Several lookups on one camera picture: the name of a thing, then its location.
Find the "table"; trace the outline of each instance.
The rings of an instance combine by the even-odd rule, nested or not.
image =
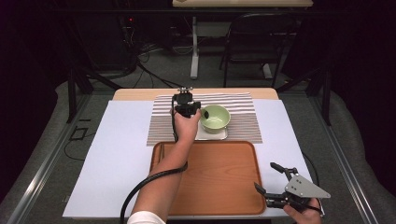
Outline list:
[[[310,174],[291,127],[283,103],[276,91],[255,89],[196,89],[192,94],[250,92],[263,137],[254,144],[261,179],[268,192],[281,193],[287,178],[270,167],[274,161],[285,167],[297,167],[310,179]],[[64,210],[64,217],[114,218],[132,188],[149,173],[152,147],[147,147],[153,100],[157,95],[177,93],[171,89],[118,90],[109,101],[92,142],[78,182]],[[126,215],[130,214],[134,198]],[[281,209],[267,208],[255,216],[177,216],[170,219],[210,218],[275,218],[286,217]]]
[[[312,7],[312,0],[173,0],[173,7]],[[207,27],[206,31],[198,31],[199,23],[192,17],[192,62],[191,79],[198,78],[198,35],[199,36],[225,36],[229,22],[205,22],[201,26]]]

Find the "shirt sleeve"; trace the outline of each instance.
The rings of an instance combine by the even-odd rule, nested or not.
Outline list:
[[[165,222],[152,212],[140,211],[131,214],[128,224],[165,224]]]

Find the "wooden tray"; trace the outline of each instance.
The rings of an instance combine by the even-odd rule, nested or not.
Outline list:
[[[172,149],[161,142],[151,166]],[[262,185],[254,146],[246,141],[196,141],[183,173],[170,216],[259,215],[265,209],[254,182]]]

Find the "green bowl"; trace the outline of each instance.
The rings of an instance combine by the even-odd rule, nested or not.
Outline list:
[[[201,109],[201,124],[208,133],[220,133],[230,119],[230,112],[221,105],[207,105]]]

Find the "chair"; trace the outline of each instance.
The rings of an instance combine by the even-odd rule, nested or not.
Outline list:
[[[232,21],[219,66],[221,69],[225,63],[223,87],[226,87],[229,63],[257,63],[260,69],[267,63],[276,63],[273,88],[285,42],[295,23],[287,15],[260,13],[248,13]]]

